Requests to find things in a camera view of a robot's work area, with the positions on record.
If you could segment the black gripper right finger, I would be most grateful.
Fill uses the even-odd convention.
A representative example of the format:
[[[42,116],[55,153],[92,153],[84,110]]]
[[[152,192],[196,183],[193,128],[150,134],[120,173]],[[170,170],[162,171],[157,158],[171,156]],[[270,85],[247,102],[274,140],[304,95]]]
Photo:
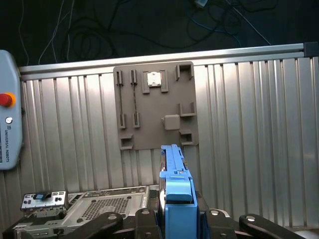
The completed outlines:
[[[245,214],[236,221],[221,209],[209,208],[198,193],[200,239],[302,239],[285,227],[256,214]]]

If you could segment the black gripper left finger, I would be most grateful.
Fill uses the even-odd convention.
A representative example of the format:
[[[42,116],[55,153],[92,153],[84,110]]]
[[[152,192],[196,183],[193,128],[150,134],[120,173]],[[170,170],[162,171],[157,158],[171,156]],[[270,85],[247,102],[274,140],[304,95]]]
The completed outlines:
[[[159,239],[160,227],[153,210],[142,208],[126,219],[106,212],[72,232],[73,239]]]

